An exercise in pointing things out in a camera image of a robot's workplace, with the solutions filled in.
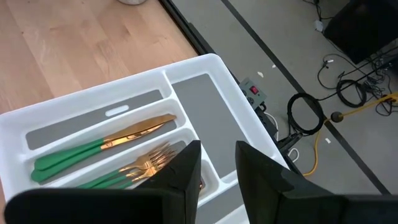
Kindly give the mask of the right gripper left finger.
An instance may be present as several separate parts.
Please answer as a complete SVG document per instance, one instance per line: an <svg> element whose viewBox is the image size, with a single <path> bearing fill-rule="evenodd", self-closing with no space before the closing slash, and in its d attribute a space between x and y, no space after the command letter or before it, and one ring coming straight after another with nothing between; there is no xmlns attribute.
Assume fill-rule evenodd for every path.
<svg viewBox="0 0 398 224"><path fill-rule="evenodd" d="M194 223L201 142L194 140L164 168L131 190L34 189L5 206L6 223Z"/></svg>

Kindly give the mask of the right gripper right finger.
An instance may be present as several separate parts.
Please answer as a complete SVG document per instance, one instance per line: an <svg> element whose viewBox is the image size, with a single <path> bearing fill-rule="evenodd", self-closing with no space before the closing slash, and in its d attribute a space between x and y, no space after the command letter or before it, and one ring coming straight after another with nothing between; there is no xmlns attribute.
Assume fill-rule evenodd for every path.
<svg viewBox="0 0 398 224"><path fill-rule="evenodd" d="M333 194L244 141L235 159L250 223L397 224L395 195Z"/></svg>

